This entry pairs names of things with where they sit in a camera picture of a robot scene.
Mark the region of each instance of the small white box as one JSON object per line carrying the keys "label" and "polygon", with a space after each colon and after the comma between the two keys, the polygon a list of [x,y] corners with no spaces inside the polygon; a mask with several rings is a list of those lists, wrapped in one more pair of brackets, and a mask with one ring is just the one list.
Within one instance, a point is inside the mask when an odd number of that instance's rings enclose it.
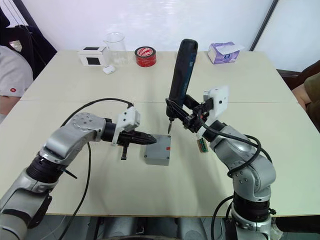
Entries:
{"label": "small white box", "polygon": [[86,46],[78,51],[78,56],[84,66],[107,66],[108,49],[106,46]]}

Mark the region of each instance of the glass cup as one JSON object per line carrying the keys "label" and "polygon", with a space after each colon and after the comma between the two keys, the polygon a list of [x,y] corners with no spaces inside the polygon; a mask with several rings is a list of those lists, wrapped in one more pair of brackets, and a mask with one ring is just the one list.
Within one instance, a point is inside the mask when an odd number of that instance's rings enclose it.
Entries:
{"label": "glass cup", "polygon": [[113,65],[121,66],[128,63],[128,56],[124,42],[125,36],[120,32],[111,32],[105,36],[103,42],[109,50],[109,58]]}

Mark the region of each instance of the table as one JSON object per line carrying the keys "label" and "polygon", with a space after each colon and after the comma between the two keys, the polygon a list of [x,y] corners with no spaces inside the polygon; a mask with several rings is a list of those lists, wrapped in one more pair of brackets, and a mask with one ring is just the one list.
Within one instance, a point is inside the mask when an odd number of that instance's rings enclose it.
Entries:
{"label": "table", "polygon": [[[151,67],[129,64],[106,75],[102,67],[84,67],[76,51],[59,51],[22,97],[24,101],[89,102],[122,98],[131,102],[164,102],[169,96],[176,52],[157,52]],[[296,103],[276,69],[262,52],[240,52],[236,62],[213,65],[198,52],[188,94],[201,101],[203,92],[228,85],[230,103]]]}
{"label": "table", "polygon": [[[50,134],[83,102],[20,101],[0,125],[0,196],[28,166]],[[165,134],[168,118],[163,102],[137,102],[137,129]],[[101,102],[86,111],[115,120],[126,105]],[[277,216],[320,214],[320,134],[296,103],[230,103],[220,120],[256,136],[273,159],[277,178],[271,207]],[[79,215],[211,216],[233,193],[227,168],[216,155],[199,153],[195,137],[175,121],[169,166],[147,165],[144,147],[131,144],[127,160],[122,148],[92,143],[92,172]],[[88,168],[87,147],[69,166],[78,179],[63,174],[52,192],[48,214],[72,214],[83,194]],[[218,213],[224,216],[225,204]]]}

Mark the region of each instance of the black electric screwdriver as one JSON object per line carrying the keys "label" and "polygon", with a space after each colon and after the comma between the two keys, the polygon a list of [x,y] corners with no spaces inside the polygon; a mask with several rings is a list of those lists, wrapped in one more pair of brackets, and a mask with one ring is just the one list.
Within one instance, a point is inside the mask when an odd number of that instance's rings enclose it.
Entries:
{"label": "black electric screwdriver", "polygon": [[[183,107],[186,92],[190,82],[192,70],[194,69],[194,63],[196,60],[198,51],[198,43],[192,39],[183,39],[178,55],[176,57],[176,62],[174,66],[171,90],[169,94],[169,100],[174,101],[180,107]],[[168,127],[168,134],[170,133],[173,120],[177,117],[166,107],[166,115],[169,117],[170,123]]]}

